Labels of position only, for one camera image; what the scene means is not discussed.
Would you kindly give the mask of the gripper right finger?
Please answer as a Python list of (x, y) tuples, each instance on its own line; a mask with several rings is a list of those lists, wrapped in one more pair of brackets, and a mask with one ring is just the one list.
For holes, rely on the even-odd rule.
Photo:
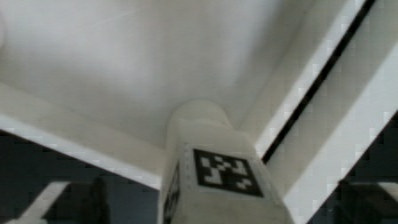
[(398, 224), (398, 183), (342, 183), (337, 224)]

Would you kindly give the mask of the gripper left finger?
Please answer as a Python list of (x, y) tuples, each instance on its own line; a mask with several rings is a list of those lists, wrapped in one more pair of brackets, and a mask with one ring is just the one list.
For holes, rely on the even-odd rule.
[(111, 224), (107, 184), (52, 182), (17, 219), (19, 224)]

